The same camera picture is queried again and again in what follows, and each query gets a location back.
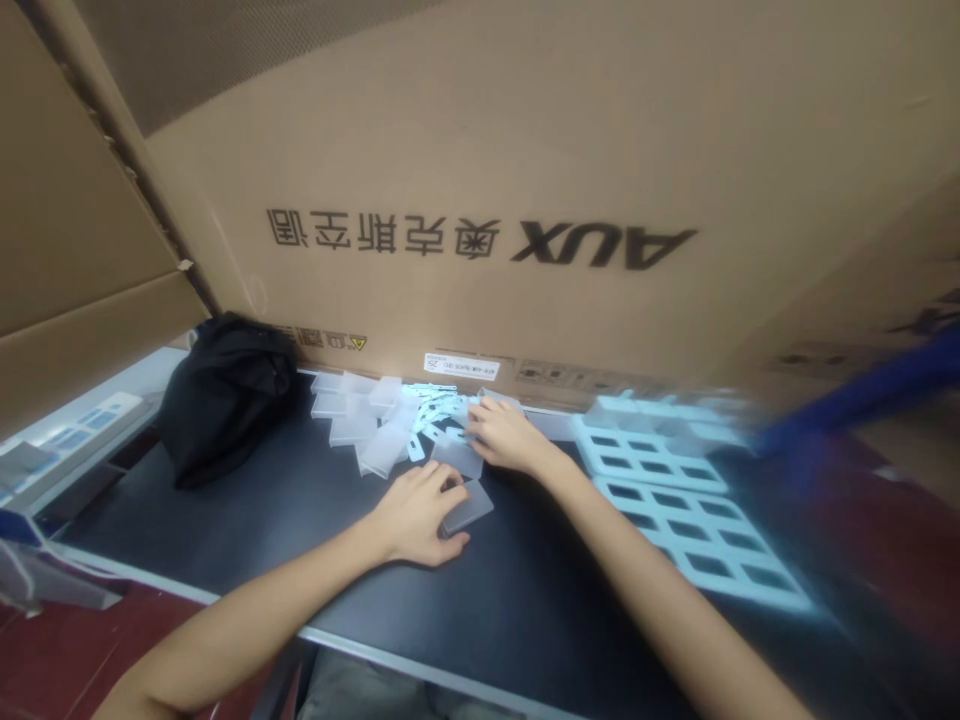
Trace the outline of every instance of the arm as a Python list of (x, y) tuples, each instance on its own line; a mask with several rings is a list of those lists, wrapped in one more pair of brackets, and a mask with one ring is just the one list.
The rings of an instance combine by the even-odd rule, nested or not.
[(471, 405), (467, 431), (493, 464), (526, 472), (557, 500), (630, 617), (690, 702), (711, 720), (811, 718), (750, 646), (576, 464), (507, 403)]
[(470, 539), (437, 537), (467, 499), (463, 478), (429, 462), (397, 478), (376, 509), (329, 542), (237, 588), (148, 652), (117, 682), (95, 720), (167, 720), (195, 713), (253, 675), (358, 577), (392, 560), (437, 566)]

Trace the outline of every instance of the black table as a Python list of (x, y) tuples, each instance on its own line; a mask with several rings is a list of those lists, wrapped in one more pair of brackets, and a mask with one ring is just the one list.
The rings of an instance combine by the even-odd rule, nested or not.
[[(309, 379), (297, 412), (237, 471), (176, 491), (157, 444), (58, 541), (209, 602), (333, 537), (387, 483), (359, 477), (352, 446), (329, 447), (329, 421), (309, 415)], [(564, 449), (577, 457), (572, 444)], [(749, 489), (736, 478), (750, 475), (751, 462), (723, 460), (735, 494)], [(483, 483), (496, 509), (470, 527), (461, 558), (437, 570), (383, 567), (302, 635), (539, 717), (695, 717), (550, 498), (489, 467)], [(752, 518), (779, 551), (777, 529)], [(803, 581), (816, 598), (816, 577)], [(906, 716), (826, 607), (800, 615), (707, 595), (821, 717)]]

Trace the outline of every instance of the large cardboard box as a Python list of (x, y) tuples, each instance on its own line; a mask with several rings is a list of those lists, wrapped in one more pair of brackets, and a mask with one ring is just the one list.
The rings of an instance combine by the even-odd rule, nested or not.
[(781, 410), (958, 302), (953, 2), (41, 4), (216, 303), (311, 363)]
[(205, 317), (102, 129), (0, 3), (0, 440)]

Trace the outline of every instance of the black cloth bag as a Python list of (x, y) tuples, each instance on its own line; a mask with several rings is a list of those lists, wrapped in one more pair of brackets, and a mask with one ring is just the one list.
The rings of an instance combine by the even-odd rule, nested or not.
[(157, 429), (193, 488), (239, 467), (293, 407), (293, 341), (235, 313), (198, 328), (199, 338), (170, 378)]

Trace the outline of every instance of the white foam tray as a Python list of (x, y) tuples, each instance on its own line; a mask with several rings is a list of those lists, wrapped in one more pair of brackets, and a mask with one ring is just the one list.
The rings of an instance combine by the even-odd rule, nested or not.
[(616, 478), (593, 483), (697, 587), (790, 610), (812, 607), (735, 503)]
[(590, 427), (583, 415), (571, 422), (590, 474), (700, 492), (725, 493), (727, 483), (703, 458), (674, 455), (661, 435)]

